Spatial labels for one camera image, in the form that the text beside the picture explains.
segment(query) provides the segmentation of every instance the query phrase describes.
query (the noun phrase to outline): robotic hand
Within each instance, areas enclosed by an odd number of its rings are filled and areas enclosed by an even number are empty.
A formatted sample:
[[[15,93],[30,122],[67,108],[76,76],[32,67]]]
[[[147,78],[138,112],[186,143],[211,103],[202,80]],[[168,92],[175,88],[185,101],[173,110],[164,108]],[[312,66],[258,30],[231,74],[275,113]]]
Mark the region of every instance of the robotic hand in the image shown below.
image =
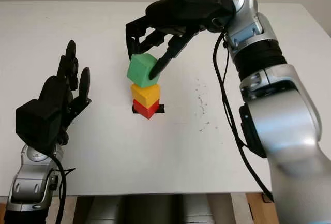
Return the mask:
[[[149,27],[155,31],[140,43]],[[245,102],[239,110],[245,146],[268,159],[273,196],[250,167],[235,127],[234,135],[246,166],[274,199],[280,222],[331,223],[331,161],[318,145],[321,120],[294,67],[282,56],[268,19],[258,13],[257,0],[154,2],[145,16],[126,25],[129,57],[159,46],[167,34],[173,35],[165,55],[149,74],[152,79],[203,30],[221,32],[218,45],[225,35]],[[218,78],[224,100],[223,82]]]
[[[72,91],[78,88],[77,74],[76,44],[71,40],[57,74],[46,80],[39,99],[16,109],[16,133],[26,145],[9,193],[5,223],[45,223],[58,184],[57,168],[62,182],[56,223],[61,222],[66,196],[61,146],[68,143],[67,128],[72,120],[91,102],[88,67],[81,74],[79,95],[73,98]]]

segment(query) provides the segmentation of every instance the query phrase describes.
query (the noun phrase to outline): stacked cubes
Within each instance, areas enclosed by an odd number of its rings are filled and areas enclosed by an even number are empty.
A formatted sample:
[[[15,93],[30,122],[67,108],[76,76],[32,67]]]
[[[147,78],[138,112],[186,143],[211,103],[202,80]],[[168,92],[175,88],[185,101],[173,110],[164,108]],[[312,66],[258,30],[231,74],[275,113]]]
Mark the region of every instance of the stacked cubes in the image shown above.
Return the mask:
[[[152,80],[148,78],[156,61],[150,54],[134,54],[127,73],[127,77],[134,83],[131,86],[133,108],[147,119],[160,107],[161,89],[157,84],[159,75]]]

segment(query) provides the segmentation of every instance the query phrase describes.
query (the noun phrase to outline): wooden floor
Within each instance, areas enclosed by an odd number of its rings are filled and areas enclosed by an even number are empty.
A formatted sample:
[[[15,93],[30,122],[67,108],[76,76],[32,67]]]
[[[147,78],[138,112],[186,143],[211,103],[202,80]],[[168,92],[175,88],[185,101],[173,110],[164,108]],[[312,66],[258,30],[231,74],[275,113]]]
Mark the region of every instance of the wooden floor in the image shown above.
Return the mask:
[[[237,224],[251,223],[251,221],[248,220],[249,218],[253,220],[254,224],[279,224],[275,205],[273,203],[265,203],[263,201],[261,193],[247,193],[246,197],[251,211],[251,216],[246,215],[245,217],[246,219],[243,219],[242,216],[239,217],[240,213],[236,211],[236,206],[233,206],[235,210],[234,213]],[[218,213],[217,208],[219,207],[217,206],[217,199],[215,199],[215,196],[213,196],[213,198],[214,199],[212,201],[209,200],[209,203],[213,204],[213,206],[210,206],[213,209],[213,214],[215,216],[218,216],[217,218],[215,218],[215,223],[223,224],[225,220],[222,220],[222,218],[219,217],[220,215],[217,215]],[[62,221],[62,224],[72,223],[75,213],[76,199],[77,199],[76,197],[67,197],[64,219]],[[5,204],[0,204],[0,224],[4,223],[3,219],[4,219],[5,209],[6,209]],[[52,205],[47,218],[47,224],[55,223],[57,209],[58,209],[58,198],[53,197]]]

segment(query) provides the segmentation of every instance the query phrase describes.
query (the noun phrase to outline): white table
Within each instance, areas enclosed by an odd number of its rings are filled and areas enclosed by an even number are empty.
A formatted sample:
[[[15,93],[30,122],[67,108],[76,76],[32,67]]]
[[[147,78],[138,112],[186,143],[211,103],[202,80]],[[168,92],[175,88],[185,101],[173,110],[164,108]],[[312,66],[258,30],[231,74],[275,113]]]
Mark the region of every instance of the white table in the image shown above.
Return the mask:
[[[228,127],[212,66],[217,35],[194,37],[160,78],[165,114],[132,114],[125,24],[148,3],[0,3],[0,196],[8,195],[20,166],[23,142],[15,134],[15,109],[37,98],[57,71],[70,39],[80,72],[91,69],[92,104],[72,123],[64,147],[69,195],[259,191]],[[299,4],[260,4],[323,122],[321,147],[331,157],[331,39]],[[153,49],[159,57],[165,46]],[[220,66],[225,51],[219,52]],[[231,64],[227,85],[237,120],[242,99]],[[270,188],[268,164],[247,153]]]

